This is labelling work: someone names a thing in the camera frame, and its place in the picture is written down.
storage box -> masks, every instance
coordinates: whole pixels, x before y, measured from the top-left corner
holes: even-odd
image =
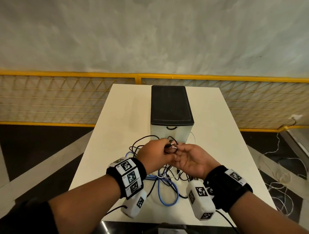
[[[184,86],[151,87],[151,135],[185,143],[194,120]]]

white table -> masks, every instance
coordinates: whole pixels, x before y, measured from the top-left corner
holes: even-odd
[[[255,195],[275,208],[220,90],[205,87],[186,87],[186,90],[195,122],[192,133],[195,135],[196,144],[221,164],[238,172],[251,185]],[[107,166],[125,156],[129,146],[143,136],[150,135],[150,100],[151,86],[112,86],[70,189],[103,176]],[[187,143],[194,143],[192,134],[189,135]],[[176,183],[180,194],[184,196],[187,183]],[[152,181],[144,181],[146,192],[152,184]],[[170,187],[161,183],[160,191],[165,202],[174,201],[176,193]],[[124,198],[120,199],[113,207],[122,205],[123,201]],[[176,205],[164,206],[159,201],[157,186],[135,219],[128,218],[119,209],[103,220],[229,226],[218,213],[209,221],[197,220],[188,199],[179,198]]]

electrical socket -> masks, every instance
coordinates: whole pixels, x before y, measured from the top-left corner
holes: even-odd
[[[289,117],[289,119],[299,120],[302,116],[303,116],[303,115],[295,115],[295,114],[293,114],[293,115],[291,115],[291,116]]]

gray wall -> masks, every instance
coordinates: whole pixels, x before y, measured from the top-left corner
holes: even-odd
[[[0,0],[0,69],[309,76],[307,0]]]

hand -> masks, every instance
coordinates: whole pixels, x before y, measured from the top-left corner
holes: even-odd
[[[167,138],[151,140],[137,153],[136,158],[144,165],[147,175],[161,169],[165,164],[174,160],[174,154],[165,154],[164,146],[168,144]]]
[[[189,176],[204,180],[212,169],[220,166],[220,163],[198,145],[180,143],[177,148],[176,154],[171,153],[174,160],[169,165],[177,167]]]

